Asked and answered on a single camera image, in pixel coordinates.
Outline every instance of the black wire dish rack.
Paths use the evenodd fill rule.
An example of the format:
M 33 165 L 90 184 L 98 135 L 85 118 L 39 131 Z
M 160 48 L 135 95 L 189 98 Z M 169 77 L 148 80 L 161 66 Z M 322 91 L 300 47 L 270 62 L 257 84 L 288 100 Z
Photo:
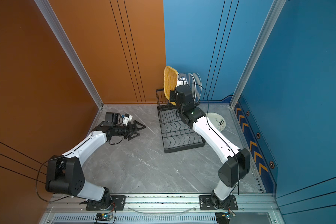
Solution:
M 164 90 L 157 89 L 156 94 L 164 153 L 203 147 L 205 140 L 177 117 L 177 107 L 166 99 Z

